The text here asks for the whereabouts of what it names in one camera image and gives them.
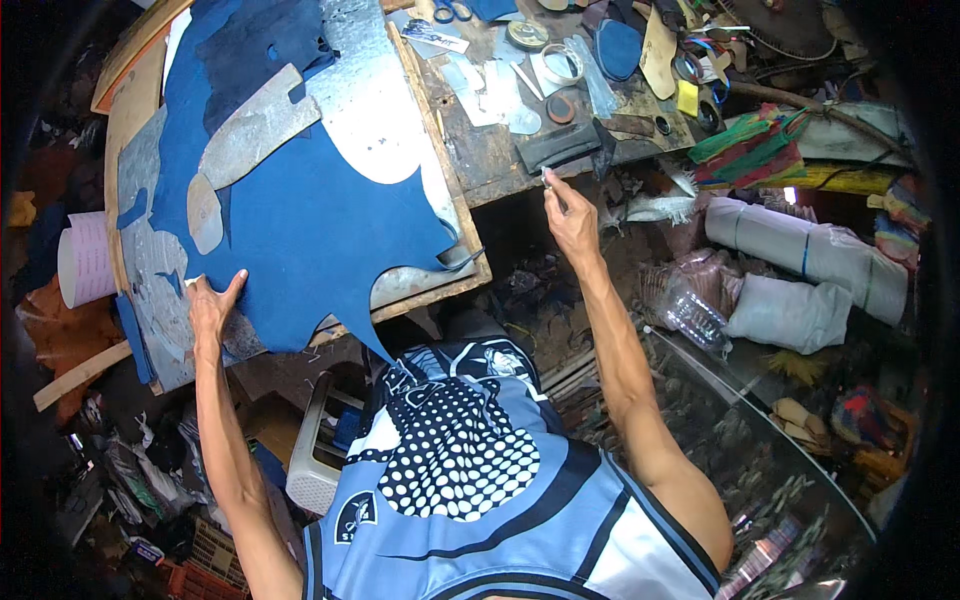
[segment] white sack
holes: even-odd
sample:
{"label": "white sack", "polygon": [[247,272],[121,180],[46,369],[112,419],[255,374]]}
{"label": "white sack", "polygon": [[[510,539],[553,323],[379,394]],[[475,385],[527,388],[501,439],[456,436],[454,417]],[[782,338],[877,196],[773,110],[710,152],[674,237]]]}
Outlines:
{"label": "white sack", "polygon": [[849,229],[714,198],[707,209],[707,238],[812,281],[836,283],[853,294],[854,304],[889,325],[903,315],[906,269]]}
{"label": "white sack", "polygon": [[748,273],[727,335],[811,354],[843,344],[852,295],[833,283],[782,281]]}

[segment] blue scissors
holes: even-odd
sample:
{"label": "blue scissors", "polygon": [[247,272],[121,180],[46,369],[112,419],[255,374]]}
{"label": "blue scissors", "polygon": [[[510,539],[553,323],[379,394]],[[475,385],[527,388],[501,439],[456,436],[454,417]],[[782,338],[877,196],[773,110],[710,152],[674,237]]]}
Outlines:
{"label": "blue scissors", "polygon": [[473,11],[457,0],[437,0],[437,9],[433,11],[433,19],[438,23],[452,23],[453,18],[458,21],[469,21]]}

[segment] man's left hand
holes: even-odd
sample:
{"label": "man's left hand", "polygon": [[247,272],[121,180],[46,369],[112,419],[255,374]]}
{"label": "man's left hand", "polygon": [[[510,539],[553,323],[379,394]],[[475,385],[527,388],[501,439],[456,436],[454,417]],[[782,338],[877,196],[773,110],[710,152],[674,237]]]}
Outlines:
{"label": "man's left hand", "polygon": [[190,324],[196,341],[194,352],[205,347],[216,348],[219,354],[223,343],[224,323],[227,315],[233,310],[237,296],[247,282],[250,273],[242,269],[233,276],[233,281],[223,294],[213,291],[206,275],[201,275],[186,288],[186,296],[190,300]]}

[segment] pink paper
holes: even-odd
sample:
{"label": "pink paper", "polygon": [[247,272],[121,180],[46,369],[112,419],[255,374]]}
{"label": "pink paper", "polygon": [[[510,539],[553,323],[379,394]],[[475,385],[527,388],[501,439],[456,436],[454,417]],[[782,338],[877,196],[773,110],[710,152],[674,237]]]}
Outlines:
{"label": "pink paper", "polygon": [[73,308],[115,294],[116,284],[110,268],[107,214],[86,212],[69,218],[72,227],[60,236],[58,272],[63,301]]}

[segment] basketball jersey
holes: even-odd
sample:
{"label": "basketball jersey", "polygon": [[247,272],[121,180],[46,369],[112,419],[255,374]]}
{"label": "basketball jersey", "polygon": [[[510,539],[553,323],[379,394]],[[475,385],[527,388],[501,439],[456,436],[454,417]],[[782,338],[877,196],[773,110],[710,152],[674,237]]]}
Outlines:
{"label": "basketball jersey", "polygon": [[657,499],[563,436],[510,340],[408,350],[303,530],[307,600],[706,599],[718,574]]}

